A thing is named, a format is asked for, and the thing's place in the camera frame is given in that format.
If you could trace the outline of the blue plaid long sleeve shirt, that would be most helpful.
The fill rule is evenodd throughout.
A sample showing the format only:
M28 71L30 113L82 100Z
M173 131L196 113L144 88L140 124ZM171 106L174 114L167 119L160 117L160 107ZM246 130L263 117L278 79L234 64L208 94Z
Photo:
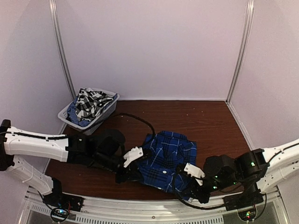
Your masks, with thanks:
M161 131L155 136L147 134L142 145L151 156L137 162L142 175L139 181L144 185L157 188L163 192L173 193L172 180L175 177L175 190L180 193L187 188L191 179L183 174L176 175L178 165L196 164L197 143L188 140L180 133Z

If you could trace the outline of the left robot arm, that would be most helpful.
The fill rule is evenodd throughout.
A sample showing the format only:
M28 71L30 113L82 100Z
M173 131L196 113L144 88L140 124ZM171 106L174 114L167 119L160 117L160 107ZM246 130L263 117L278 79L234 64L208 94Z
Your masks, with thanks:
M125 150L125 137L116 129L100 135L47 135L27 132L11 126L5 119L0 125L0 169L34 187L50 205L63 207L70 196L63 193L61 182L39 172L21 155L49 158L87 167L99 165L116 174L116 182L129 179L138 171L130 165L144 156L142 147Z

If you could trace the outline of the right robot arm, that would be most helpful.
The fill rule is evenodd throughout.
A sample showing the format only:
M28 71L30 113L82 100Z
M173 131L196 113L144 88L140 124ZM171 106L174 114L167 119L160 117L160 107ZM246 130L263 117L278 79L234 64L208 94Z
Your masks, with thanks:
M187 165L191 197L207 203L213 192L242 186L239 196L227 197L226 205L240 202L251 205L272 187L296 170L299 162L299 141L294 140L276 147L259 148L237 158L227 155L206 158L204 167Z

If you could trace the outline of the right circuit board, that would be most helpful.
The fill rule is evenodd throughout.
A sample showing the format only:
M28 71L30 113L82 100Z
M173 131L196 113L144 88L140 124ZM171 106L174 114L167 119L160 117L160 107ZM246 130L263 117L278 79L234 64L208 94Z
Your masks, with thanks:
M238 211L238 217L244 222L252 221L256 218L256 216L257 216L256 208L250 208L250 209Z

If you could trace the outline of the circuit board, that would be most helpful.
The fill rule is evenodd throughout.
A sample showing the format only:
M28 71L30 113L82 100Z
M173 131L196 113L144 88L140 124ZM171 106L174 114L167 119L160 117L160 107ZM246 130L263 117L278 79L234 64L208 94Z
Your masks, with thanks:
M238 217L244 222L252 221L256 218L256 216L257 216L256 208L250 208L250 209L238 211Z
M50 212L50 218L54 222L64 222L68 216L69 216L69 211L62 209L62 208L53 208Z

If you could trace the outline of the grey plastic laundry basket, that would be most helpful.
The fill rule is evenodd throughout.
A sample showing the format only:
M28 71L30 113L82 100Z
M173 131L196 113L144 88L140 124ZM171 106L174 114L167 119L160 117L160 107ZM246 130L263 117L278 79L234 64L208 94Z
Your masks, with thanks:
M68 121L67 118L67 108L69 107L69 105L71 103L69 103L64 109L62 109L59 113L58 113L58 118L63 121L66 125L68 125L69 127L82 132L83 134L86 135L91 135L92 133L95 132L95 130L103 123L104 120L106 120L116 109L116 105L117 105L117 100L120 98L120 95L118 93L115 92L111 92L111 91L107 91L104 89L99 89L99 88L92 88L95 91L103 91L104 93L106 93L109 97L113 97L114 100L113 102L111 102L108 106L105 107L105 109L102 111L102 113L97 116L88 126L86 127L80 127L76 124L71 123L70 121Z

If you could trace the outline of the left circuit board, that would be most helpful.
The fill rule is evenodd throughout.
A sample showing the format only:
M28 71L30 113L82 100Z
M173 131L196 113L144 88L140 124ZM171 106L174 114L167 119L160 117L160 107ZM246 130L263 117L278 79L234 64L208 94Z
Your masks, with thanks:
M50 218L54 222L64 222L68 216L69 216L69 211L62 209L62 208L53 208L50 212Z

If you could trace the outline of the blue patterned shirt in basket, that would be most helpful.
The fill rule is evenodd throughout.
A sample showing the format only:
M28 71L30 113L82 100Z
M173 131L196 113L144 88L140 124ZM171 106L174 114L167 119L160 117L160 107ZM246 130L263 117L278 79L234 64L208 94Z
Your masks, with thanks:
M67 120L80 127L88 126L93 120L89 112L84 111L82 104L77 104L78 97L76 97L67 108Z

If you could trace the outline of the black white checked shirt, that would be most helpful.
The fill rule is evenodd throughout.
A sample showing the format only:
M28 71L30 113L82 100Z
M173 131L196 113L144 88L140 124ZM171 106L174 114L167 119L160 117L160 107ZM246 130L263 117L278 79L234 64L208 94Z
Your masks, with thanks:
M95 91L91 88L81 88L75 103L75 113L78 121L92 121L113 102L114 98L109 97L103 91Z

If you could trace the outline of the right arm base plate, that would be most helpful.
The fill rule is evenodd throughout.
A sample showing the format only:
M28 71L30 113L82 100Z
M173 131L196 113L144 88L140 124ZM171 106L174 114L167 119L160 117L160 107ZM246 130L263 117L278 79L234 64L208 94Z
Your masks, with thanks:
M226 211L238 210L263 202L263 194L246 195L241 194L226 196L223 198Z

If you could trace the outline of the front aluminium rail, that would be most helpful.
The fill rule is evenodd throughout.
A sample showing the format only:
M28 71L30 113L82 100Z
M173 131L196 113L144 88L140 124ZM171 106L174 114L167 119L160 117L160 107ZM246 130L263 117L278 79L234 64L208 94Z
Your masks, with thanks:
M252 207L257 209L257 220L243 221L239 217L245 208L227 211L198 210L185 206L178 200L136 201L83 197L81 211L71 211L62 224L290 224L280 192L267 194L267 203ZM29 187L17 224L55 224L50 209L42 203L37 191Z

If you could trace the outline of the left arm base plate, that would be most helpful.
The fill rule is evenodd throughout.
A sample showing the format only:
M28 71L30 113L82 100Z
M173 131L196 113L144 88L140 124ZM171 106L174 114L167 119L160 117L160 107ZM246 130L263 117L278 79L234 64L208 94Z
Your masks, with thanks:
M43 196L43 202L53 207L60 207L66 210L80 212L84 199L80 196L73 196L64 193L51 193Z

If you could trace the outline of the left aluminium frame post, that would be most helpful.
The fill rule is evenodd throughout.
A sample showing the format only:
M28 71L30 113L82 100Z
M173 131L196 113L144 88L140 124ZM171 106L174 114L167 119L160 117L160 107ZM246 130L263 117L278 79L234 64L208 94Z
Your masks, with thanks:
M66 80L66 84L68 87L68 90L70 92L71 98L75 99L76 93L75 93L75 88L72 82L72 78L70 75L69 71L69 66L67 63L67 58L64 50L64 45L63 45L63 39L62 39L62 34L60 30L60 24L59 24L59 18L58 18L58 13L57 13L57 1L56 0L49 0L49 6L50 6L50 14L51 14L51 19L53 23L53 28L54 28L54 34L56 38L56 43L57 43L57 49L58 49L58 55L59 59L62 65L63 69L63 74Z

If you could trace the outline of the aluminium frame post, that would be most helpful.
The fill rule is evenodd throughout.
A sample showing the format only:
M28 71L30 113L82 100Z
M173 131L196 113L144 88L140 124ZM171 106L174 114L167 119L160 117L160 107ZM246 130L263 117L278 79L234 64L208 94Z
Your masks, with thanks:
M241 44L240 44L240 49L235 65L235 70L233 74L233 78L231 81L231 85L228 91L228 95L226 98L226 103L227 105L230 104L236 85L237 81L242 69L242 63L245 57L245 52L246 52L246 47L248 45L249 41L249 36L251 33L251 28L252 28L252 22L253 22L253 17L254 17L254 0L248 0L247 1L247 7L246 7L246 14L245 14L245 21L244 21L244 26L243 26L243 32L242 32L242 38L241 38Z
M75 99L76 93L75 93L75 88L72 82L72 78L70 75L69 71L69 66L67 63L67 58L64 50L64 45L63 45L63 39L62 39L62 34L60 30L60 24L59 24L59 18L58 18L58 13L57 13L57 1L56 0L49 0L49 6L50 6L50 14L51 14L51 19L53 23L53 28L54 28L54 34L56 38L56 43L57 43L57 49L58 49L58 55L59 59L62 65L63 69L63 74L66 80L66 84L68 87L68 90L70 92L71 98Z

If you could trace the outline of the right aluminium frame post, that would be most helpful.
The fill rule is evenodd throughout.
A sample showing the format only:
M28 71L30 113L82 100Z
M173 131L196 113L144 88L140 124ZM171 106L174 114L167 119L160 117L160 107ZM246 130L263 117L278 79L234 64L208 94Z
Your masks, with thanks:
M226 98L226 103L227 105L230 104L236 85L237 81L242 69L242 63L245 57L245 52L246 52L246 47L248 45L249 41L249 36L251 33L251 28L252 28L252 22L253 22L253 17L254 17L254 0L248 0L247 1L247 7L246 7L246 14L245 14L245 21L244 21L244 26L243 26L243 32L242 32L242 38L241 38L241 44L240 44L240 49L235 65L235 70L233 74L233 78L231 81L231 85L228 91L228 95Z

